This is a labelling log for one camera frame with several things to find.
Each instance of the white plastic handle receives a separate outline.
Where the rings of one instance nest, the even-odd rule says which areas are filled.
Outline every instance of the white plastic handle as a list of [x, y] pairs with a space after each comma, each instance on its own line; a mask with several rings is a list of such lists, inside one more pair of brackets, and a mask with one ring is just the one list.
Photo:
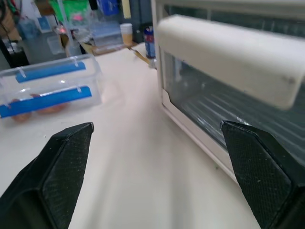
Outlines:
[[174, 15], [160, 21], [158, 44], [235, 89], [290, 108], [305, 75], [305, 40]]

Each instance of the clear plastic bin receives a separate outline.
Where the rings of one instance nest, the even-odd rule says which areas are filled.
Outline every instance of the clear plastic bin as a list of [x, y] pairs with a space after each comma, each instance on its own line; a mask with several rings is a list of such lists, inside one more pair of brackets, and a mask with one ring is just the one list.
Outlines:
[[58, 36], [48, 37], [47, 42], [49, 44], [49, 48], [53, 55], [65, 52], [64, 49], [62, 48], [62, 45], [60, 43]]
[[2, 71], [0, 123], [100, 104], [101, 75], [89, 54]]
[[120, 25], [117, 22], [102, 22], [91, 25], [90, 31], [95, 46], [123, 44]]

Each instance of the green object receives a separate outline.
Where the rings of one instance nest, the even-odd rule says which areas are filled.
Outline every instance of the green object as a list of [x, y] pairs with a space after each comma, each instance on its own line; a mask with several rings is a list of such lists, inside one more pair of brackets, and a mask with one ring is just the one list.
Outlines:
[[[57, 19], [63, 22], [58, 2], [56, 0], [50, 0], [49, 3], [54, 9]], [[88, 0], [62, 0], [62, 3], [68, 21], [70, 21], [71, 15], [75, 13], [81, 13], [82, 16], [85, 17], [85, 13], [88, 9]]]

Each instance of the white table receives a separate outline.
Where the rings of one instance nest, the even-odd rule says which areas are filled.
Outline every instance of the white table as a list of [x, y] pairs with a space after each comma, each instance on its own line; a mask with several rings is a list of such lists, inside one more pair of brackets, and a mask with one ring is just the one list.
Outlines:
[[51, 135], [94, 122], [70, 229], [259, 229], [240, 188], [162, 112], [156, 70], [127, 49], [97, 60], [105, 104], [0, 129], [0, 195]]

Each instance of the clear plastic container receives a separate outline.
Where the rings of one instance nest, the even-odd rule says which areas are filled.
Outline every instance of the clear plastic container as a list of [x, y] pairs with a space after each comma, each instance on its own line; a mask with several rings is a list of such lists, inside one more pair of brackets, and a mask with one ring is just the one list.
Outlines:
[[90, 31], [96, 46], [122, 44], [120, 25], [117, 22], [95, 23], [90, 26]]
[[2, 71], [0, 123], [100, 104], [101, 75], [89, 54]]
[[60, 43], [58, 36], [51, 36], [47, 38], [47, 42], [49, 44], [51, 53], [53, 55], [64, 53], [64, 49], [62, 48], [62, 45]]

